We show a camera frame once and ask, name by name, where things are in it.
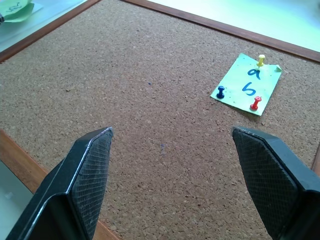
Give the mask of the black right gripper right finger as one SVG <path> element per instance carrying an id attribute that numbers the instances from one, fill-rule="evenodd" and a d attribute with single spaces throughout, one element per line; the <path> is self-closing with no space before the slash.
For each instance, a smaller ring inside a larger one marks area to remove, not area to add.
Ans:
<path id="1" fill-rule="evenodd" d="M 320 238 L 320 178 L 278 137 L 241 126 L 231 135 L 247 190 L 273 240 Z"/>

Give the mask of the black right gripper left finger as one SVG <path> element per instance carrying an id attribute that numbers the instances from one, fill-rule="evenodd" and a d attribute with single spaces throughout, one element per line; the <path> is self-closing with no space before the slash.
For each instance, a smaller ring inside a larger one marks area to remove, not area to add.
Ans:
<path id="1" fill-rule="evenodd" d="M 8 240 L 91 240 L 106 192 L 112 127 L 78 138 L 51 170 Z"/>

